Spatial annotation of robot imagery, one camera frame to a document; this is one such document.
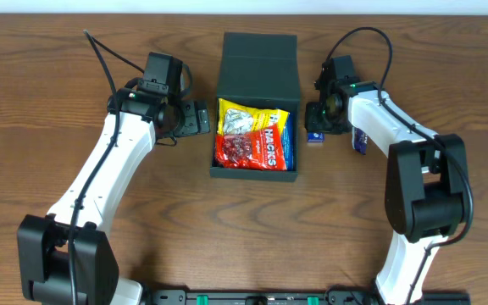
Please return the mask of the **blue Eclipse mint tin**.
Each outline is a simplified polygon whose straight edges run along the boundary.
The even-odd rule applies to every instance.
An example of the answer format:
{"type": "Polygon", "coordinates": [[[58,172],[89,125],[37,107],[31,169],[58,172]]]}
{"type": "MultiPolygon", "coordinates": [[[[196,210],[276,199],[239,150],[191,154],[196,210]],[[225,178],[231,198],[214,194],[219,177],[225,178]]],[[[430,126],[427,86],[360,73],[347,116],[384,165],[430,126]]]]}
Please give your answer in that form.
{"type": "Polygon", "coordinates": [[[308,143],[323,143],[324,142],[324,134],[320,132],[308,132],[308,143]]]}

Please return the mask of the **dark purple chocolate bar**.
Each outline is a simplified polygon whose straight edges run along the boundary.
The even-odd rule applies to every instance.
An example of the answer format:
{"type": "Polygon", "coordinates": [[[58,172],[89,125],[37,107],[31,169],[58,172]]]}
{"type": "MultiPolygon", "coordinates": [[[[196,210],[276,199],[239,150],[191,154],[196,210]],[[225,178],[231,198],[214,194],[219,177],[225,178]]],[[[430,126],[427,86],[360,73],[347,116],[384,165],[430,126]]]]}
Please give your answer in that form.
{"type": "Polygon", "coordinates": [[[353,127],[352,128],[352,148],[362,154],[365,155],[368,147],[368,135],[364,133],[359,128],[353,127]]]}

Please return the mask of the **blue cookie pack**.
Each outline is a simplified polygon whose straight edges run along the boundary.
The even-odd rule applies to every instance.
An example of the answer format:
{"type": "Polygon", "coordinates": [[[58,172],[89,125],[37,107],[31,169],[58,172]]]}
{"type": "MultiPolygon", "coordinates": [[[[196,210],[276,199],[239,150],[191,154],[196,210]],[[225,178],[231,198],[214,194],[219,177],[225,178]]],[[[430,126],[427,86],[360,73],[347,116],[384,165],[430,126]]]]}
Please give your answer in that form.
{"type": "Polygon", "coordinates": [[[294,164],[293,117],[294,115],[292,113],[289,113],[280,137],[282,141],[282,147],[283,147],[283,153],[284,153],[284,159],[286,162],[287,171],[292,171],[293,164],[294,164]]]}

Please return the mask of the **red Hacks candy bag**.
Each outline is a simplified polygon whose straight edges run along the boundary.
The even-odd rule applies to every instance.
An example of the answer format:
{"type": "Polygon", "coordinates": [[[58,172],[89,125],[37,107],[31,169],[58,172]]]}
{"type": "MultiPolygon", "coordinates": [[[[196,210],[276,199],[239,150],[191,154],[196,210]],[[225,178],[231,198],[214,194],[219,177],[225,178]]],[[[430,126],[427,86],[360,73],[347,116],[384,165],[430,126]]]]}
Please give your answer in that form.
{"type": "Polygon", "coordinates": [[[240,135],[217,135],[215,160],[224,168],[286,171],[277,125],[240,135]]]}

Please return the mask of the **yellow Hacks candy bag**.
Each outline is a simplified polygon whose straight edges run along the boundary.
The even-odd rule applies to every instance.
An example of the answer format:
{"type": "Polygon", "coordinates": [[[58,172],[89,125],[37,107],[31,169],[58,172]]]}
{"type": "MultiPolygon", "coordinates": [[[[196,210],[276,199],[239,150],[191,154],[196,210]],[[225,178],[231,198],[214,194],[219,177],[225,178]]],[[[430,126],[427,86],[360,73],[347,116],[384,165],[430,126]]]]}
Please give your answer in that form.
{"type": "Polygon", "coordinates": [[[219,121],[217,133],[221,136],[241,135],[277,125],[283,131],[290,113],[282,109],[246,107],[219,98],[219,121]]]}

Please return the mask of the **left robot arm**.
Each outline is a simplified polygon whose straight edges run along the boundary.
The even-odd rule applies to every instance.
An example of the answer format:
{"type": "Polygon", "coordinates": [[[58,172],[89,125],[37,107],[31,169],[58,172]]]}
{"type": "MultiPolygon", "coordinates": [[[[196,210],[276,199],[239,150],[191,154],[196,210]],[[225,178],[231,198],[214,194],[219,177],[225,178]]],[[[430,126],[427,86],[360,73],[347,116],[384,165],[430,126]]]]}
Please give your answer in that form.
{"type": "Polygon", "coordinates": [[[181,60],[150,53],[140,77],[108,99],[102,134],[69,189],[17,230],[24,298],[42,304],[150,304],[152,293],[126,279],[108,237],[130,180],[155,144],[209,131],[206,104],[188,99],[181,60]]]}

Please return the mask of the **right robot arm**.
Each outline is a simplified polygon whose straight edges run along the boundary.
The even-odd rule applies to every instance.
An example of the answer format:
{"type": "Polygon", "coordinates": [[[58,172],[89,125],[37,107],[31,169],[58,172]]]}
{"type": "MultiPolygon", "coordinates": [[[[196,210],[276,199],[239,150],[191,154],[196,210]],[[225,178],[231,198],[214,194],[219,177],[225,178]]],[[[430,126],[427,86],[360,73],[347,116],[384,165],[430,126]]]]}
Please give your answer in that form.
{"type": "Polygon", "coordinates": [[[361,152],[372,141],[387,157],[385,213],[393,236],[374,292],[360,302],[468,304],[466,293],[422,290],[434,256],[469,221],[462,139],[421,126],[381,85],[361,81],[350,56],[325,60],[314,87],[319,100],[306,107],[307,131],[351,133],[354,150],[361,152]]]}

